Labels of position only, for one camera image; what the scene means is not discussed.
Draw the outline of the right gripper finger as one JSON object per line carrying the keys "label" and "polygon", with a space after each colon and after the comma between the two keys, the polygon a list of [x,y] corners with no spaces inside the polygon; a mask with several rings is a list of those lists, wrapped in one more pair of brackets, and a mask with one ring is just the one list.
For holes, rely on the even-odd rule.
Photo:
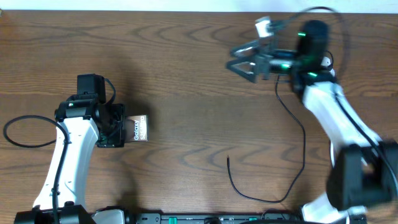
{"label": "right gripper finger", "polygon": [[234,59],[226,63],[226,68],[249,82],[257,82],[255,64],[247,59]]}
{"label": "right gripper finger", "polygon": [[243,45],[233,47],[229,51],[229,55],[231,57],[235,57],[235,58],[253,56],[253,55],[260,53],[263,48],[264,48],[264,44],[259,39],[256,39],[256,40],[247,42]]}

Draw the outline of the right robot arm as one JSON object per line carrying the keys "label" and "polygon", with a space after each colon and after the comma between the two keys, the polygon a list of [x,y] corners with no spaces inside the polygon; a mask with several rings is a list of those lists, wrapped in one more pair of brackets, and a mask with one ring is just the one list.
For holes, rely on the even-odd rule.
{"label": "right robot arm", "polygon": [[350,223],[367,209],[397,199],[397,143],[384,141],[346,99],[328,51],[329,27],[307,21],[295,50],[279,49],[282,21],[257,21],[257,40],[231,50],[228,70],[250,82],[285,75],[292,91],[330,140],[331,171],[326,191],[300,209],[304,223]]}

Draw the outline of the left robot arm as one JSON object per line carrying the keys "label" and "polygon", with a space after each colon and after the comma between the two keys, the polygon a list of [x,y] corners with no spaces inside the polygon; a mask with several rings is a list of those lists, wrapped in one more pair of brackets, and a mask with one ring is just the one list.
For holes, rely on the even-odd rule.
{"label": "left robot arm", "polygon": [[123,104],[99,94],[74,95],[60,103],[51,121],[57,138],[45,183],[32,209],[18,212],[15,223],[133,223],[118,206],[95,213],[85,208],[93,149],[124,146],[124,112]]}

